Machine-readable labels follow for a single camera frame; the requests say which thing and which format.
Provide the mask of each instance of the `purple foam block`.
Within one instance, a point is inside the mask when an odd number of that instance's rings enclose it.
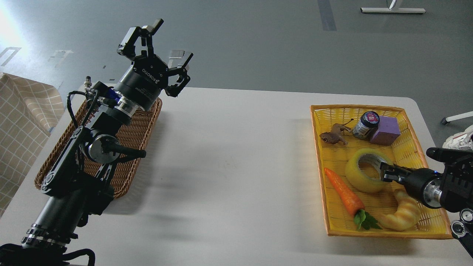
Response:
[[[371,135],[369,142],[389,146],[401,135],[395,117],[380,116],[378,129]]]

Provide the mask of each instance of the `sneaker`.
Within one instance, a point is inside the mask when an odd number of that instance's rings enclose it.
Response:
[[[473,150],[473,125],[469,126],[465,131],[450,136],[445,140],[442,148],[453,150]]]

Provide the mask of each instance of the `jar lid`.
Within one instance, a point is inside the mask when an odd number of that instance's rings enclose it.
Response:
[[[360,121],[364,126],[374,128],[379,124],[379,115],[374,111],[368,111],[361,116]]]

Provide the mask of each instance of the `toy carrot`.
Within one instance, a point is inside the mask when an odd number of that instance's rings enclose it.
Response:
[[[368,212],[365,211],[365,205],[360,200],[360,198],[343,182],[337,173],[330,170],[329,168],[324,168],[325,174],[327,175],[330,183],[337,191],[338,195],[342,199],[345,209],[348,213],[353,216],[353,222],[358,226],[357,230],[360,230],[361,227],[368,230],[371,227],[376,229],[381,229],[377,224],[378,221],[371,216]]]

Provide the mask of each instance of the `toy animal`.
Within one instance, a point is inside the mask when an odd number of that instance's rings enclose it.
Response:
[[[343,145],[348,145],[348,142],[342,137],[342,132],[348,131],[348,133],[351,133],[351,128],[345,126],[351,121],[353,121],[353,118],[344,124],[333,124],[330,132],[324,132],[320,134],[319,137],[325,143],[336,144],[338,142],[343,142]]]

